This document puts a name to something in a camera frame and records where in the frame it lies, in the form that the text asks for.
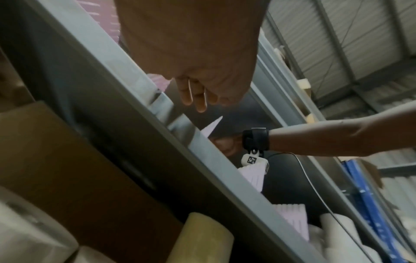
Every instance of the black wristband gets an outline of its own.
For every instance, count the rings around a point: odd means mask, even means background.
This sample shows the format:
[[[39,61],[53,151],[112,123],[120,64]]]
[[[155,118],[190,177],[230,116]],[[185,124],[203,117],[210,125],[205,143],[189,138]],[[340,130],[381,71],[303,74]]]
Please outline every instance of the black wristband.
[[[269,149],[269,130],[253,128],[243,131],[243,148],[249,153],[252,150],[267,151]]]

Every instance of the shelving unit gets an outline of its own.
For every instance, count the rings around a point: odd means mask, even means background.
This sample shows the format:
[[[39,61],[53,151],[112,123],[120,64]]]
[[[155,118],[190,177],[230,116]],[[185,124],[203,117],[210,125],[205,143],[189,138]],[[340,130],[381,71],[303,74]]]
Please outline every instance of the shelving unit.
[[[262,195],[237,171],[241,156],[230,162],[198,130],[219,116],[224,118],[213,136],[306,123],[299,103],[324,120],[264,38],[259,39],[253,82],[242,102],[209,107],[203,117],[191,107],[182,108],[171,93],[174,87],[160,93],[73,1],[2,1],[0,45],[35,99],[45,100],[74,128],[92,131],[87,135],[91,139],[105,138],[100,147],[111,148],[114,159],[122,158],[138,171],[134,179],[151,188],[180,220],[197,211],[227,227],[236,237],[232,261],[325,261],[272,206],[305,204],[315,224],[327,212],[296,160],[270,160]],[[339,161],[299,158],[331,209],[351,218],[364,244],[386,259],[384,244],[348,199],[357,188]]]

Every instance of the person's right hand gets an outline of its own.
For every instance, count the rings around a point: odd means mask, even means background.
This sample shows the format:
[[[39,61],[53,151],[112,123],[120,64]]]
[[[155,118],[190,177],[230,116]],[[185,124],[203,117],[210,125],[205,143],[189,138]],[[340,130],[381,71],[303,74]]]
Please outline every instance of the person's right hand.
[[[227,157],[243,150],[242,134],[222,138],[210,138],[210,140]]]
[[[199,112],[237,103],[250,88],[269,0],[115,0],[121,32],[146,72],[175,78]]]

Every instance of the white cylinder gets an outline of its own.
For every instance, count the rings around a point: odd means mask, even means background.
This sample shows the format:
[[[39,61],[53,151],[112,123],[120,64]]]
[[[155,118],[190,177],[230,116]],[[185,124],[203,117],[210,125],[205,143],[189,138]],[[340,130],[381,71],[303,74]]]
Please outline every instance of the white cylinder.
[[[350,254],[341,249],[325,248],[324,257],[329,263],[362,263],[361,254]]]
[[[190,213],[167,263],[226,263],[230,260],[234,236],[214,219]]]
[[[372,249],[371,247],[367,247],[367,246],[363,246],[365,251],[367,252],[367,254],[371,257],[371,259],[375,262],[375,263],[383,263],[383,261],[380,258],[380,255],[377,253],[377,251],[375,251],[374,249]],[[371,263],[371,261],[367,258],[367,256],[363,254],[364,260],[363,262],[365,263]]]
[[[115,263],[104,254],[90,248],[80,247],[75,258],[70,263]]]
[[[324,254],[324,231],[314,225],[308,225],[309,243],[321,254]]]
[[[0,262],[63,263],[77,247],[58,222],[0,187]]]
[[[358,243],[361,244],[361,239],[358,235],[354,222],[346,216],[335,214],[341,224],[348,230]],[[342,249],[349,253],[356,253],[358,246],[345,232],[341,225],[332,217],[331,214],[321,215],[322,229],[324,230],[324,240],[327,247]]]

